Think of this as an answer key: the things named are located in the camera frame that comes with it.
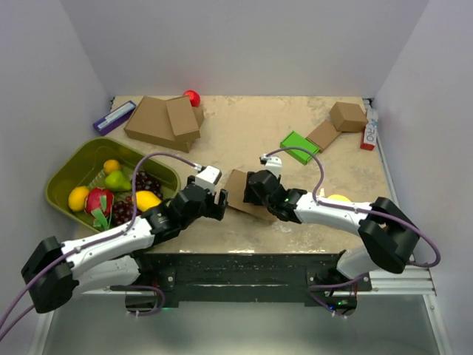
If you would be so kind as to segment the brown cardboard box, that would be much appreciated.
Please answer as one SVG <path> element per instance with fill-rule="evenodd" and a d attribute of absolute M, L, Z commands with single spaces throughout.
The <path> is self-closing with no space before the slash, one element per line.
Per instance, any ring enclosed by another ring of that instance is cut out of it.
<path fill-rule="evenodd" d="M 255 206 L 243 201 L 246 177 L 246 172 L 241 172 L 237 169 L 231 171 L 225 184 L 225 190 L 228 192 L 228 205 L 233 209 L 252 215 L 256 218 L 268 222 L 276 221 L 276 217 L 273 216 L 264 206 Z"/>

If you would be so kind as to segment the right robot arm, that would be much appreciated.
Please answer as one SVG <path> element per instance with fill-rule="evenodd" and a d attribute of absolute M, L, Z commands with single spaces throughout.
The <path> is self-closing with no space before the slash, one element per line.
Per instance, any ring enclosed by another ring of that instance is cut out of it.
<path fill-rule="evenodd" d="M 267 169 L 233 170 L 225 188 L 230 207 L 269 221 L 319 224 L 361 238 L 363 245 L 341 253 L 329 273 L 332 287 L 347 290 L 356 277 L 378 268 L 401 274 L 420 235 L 407 216 L 389 199 L 353 203 L 314 197 L 304 189 L 286 189 Z"/>

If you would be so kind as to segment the green paper box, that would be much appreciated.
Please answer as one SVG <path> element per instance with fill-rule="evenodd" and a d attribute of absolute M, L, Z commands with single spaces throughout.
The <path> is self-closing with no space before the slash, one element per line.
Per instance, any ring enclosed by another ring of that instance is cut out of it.
<path fill-rule="evenodd" d="M 290 132 L 280 142 L 279 147 L 281 149 L 293 147 L 293 149 L 285 150 L 285 152 L 303 165 L 307 165 L 312 159 L 310 154 L 316 155 L 319 152 L 317 145 L 311 143 L 295 131 Z"/>

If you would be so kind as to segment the medium brown box on top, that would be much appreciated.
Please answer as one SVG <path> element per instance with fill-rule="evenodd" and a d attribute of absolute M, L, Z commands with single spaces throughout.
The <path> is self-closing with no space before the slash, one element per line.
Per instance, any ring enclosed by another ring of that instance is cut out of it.
<path fill-rule="evenodd" d="M 165 101 L 171 130 L 177 142 L 195 141 L 200 138 L 200 128 L 188 96 Z"/>

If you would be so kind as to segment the flat small brown box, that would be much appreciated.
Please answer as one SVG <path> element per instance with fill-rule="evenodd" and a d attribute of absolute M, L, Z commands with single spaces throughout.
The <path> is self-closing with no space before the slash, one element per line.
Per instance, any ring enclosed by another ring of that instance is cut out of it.
<path fill-rule="evenodd" d="M 341 133 L 335 128 L 332 122 L 324 120 L 306 139 L 323 152 L 340 134 Z"/>

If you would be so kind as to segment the small brown cube box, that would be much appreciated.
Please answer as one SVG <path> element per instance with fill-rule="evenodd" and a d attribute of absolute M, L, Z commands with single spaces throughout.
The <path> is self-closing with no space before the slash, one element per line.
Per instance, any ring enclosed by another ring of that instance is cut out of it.
<path fill-rule="evenodd" d="M 339 132 L 360 132 L 367 125 L 367 117 L 358 104 L 336 102 L 330 110 L 330 118 Z"/>

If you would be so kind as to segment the red white toothpaste box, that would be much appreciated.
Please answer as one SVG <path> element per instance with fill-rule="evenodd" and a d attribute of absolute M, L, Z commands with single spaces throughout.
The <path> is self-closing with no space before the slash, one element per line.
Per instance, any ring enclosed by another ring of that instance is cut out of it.
<path fill-rule="evenodd" d="M 360 148 L 368 151 L 374 150 L 378 134 L 378 113 L 373 109 L 367 110 L 367 125 L 364 127 Z"/>

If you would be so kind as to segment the yellow mango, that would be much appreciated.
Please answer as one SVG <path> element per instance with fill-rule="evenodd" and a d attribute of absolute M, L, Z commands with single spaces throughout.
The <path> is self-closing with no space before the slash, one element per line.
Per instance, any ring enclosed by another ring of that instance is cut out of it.
<path fill-rule="evenodd" d="M 137 191 L 132 200 L 136 203 L 137 209 L 140 212 L 145 212 L 162 203 L 162 200 L 157 195 L 148 190 Z"/>

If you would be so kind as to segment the green pear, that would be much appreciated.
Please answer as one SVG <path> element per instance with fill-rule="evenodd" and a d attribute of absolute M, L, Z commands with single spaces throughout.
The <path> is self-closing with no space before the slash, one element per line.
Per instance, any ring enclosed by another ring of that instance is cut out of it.
<path fill-rule="evenodd" d="M 104 184 L 112 192 L 128 192 L 132 189 L 129 178 L 121 170 L 115 170 L 108 174 Z"/>

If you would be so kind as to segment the purple grapes bunch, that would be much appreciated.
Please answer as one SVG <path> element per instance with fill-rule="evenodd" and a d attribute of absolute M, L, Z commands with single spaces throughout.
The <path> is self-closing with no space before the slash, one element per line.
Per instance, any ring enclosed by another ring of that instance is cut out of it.
<path fill-rule="evenodd" d="M 163 200 L 160 182 L 144 171 L 139 171 L 136 177 L 136 192 L 148 190 Z M 120 193 L 112 207 L 112 226 L 120 226 L 129 222 L 133 215 L 133 196 L 131 192 Z M 137 209 L 137 216 L 142 212 Z"/>

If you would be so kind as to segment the red apple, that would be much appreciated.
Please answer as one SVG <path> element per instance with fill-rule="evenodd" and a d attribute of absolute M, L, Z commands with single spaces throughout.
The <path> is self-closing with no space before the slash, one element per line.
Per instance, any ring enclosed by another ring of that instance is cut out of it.
<path fill-rule="evenodd" d="M 193 107 L 199 107 L 201 103 L 200 95 L 194 90 L 186 90 L 183 93 L 184 96 L 187 96 L 190 100 L 190 103 Z"/>

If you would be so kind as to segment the small orange fruit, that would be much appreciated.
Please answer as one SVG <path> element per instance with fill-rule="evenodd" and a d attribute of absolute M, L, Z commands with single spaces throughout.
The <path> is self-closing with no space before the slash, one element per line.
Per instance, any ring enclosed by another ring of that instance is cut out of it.
<path fill-rule="evenodd" d="M 118 160 L 107 160 L 103 164 L 103 171 L 106 175 L 110 175 L 113 172 L 120 171 L 121 164 Z"/>

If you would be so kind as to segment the red dragon fruit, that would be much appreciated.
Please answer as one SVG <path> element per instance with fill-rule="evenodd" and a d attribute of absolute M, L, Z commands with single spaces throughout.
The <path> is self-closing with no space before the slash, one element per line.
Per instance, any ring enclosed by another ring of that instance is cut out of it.
<path fill-rule="evenodd" d="M 113 204 L 114 195 L 110 190 L 99 187 L 90 190 L 84 211 L 92 215 L 92 225 L 96 229 L 106 231 L 110 228 Z"/>

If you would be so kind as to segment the yellow lemon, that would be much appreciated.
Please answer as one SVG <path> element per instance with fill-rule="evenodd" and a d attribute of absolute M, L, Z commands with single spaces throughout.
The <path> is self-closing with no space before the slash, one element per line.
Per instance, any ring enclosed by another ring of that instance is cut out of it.
<path fill-rule="evenodd" d="M 89 195 L 89 189 L 86 186 L 74 188 L 68 197 L 68 206 L 73 212 L 79 212 L 85 209 L 86 199 Z"/>

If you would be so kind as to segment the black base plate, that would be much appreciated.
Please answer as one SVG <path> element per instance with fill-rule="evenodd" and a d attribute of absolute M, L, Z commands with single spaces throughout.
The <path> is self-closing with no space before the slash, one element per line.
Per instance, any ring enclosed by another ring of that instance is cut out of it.
<path fill-rule="evenodd" d="M 182 302 L 293 302 L 315 306 L 308 288 L 337 285 L 338 254 L 145 253 L 136 257 L 140 276 L 113 291 L 159 288 L 165 305 Z"/>

